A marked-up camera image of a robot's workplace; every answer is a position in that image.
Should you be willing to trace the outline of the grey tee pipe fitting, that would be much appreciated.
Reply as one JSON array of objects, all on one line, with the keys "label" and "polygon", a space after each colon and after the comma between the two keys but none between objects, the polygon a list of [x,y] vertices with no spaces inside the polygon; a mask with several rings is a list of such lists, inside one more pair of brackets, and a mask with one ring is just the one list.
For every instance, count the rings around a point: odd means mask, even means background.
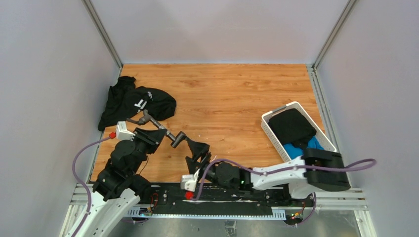
[{"label": "grey tee pipe fitting", "polygon": [[166,129],[166,137],[172,141],[175,140],[175,136],[168,129]]}]

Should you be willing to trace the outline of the grey faucet with lever handle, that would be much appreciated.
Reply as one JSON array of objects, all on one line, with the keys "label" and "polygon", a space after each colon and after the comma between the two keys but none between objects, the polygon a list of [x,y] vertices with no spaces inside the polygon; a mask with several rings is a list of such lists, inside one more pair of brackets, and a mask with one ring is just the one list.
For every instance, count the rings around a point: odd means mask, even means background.
[{"label": "grey faucet with lever handle", "polygon": [[145,125],[151,122],[157,129],[165,129],[165,127],[155,120],[149,113],[148,110],[143,110],[143,116],[139,120],[133,120],[131,118],[126,119],[127,122],[136,124],[136,125]]}]

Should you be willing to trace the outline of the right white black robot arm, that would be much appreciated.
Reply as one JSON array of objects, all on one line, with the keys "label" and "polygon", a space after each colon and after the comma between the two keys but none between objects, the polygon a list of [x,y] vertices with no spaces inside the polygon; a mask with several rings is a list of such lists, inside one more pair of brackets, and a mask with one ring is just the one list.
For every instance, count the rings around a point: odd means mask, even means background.
[{"label": "right white black robot arm", "polygon": [[236,191],[265,191],[278,185],[286,185],[283,201],[290,206],[318,190],[342,192],[350,189],[344,171],[341,154],[308,148],[291,161],[268,167],[245,167],[229,159],[211,159],[209,145],[186,140],[192,152],[186,157],[189,174],[182,175],[181,189],[203,192],[205,180],[212,184]]}]

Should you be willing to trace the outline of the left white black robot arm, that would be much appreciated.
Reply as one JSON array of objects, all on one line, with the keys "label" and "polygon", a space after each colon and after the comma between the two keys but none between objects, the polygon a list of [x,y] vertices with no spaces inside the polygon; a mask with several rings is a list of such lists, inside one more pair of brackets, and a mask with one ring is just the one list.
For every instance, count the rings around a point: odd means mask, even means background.
[{"label": "left white black robot arm", "polygon": [[151,199],[152,184],[137,171],[166,134],[166,129],[140,128],[127,138],[122,138],[119,132],[110,134],[108,139],[116,138],[118,143],[92,189],[82,184],[87,204],[66,234],[68,237],[106,237],[135,204]]}]

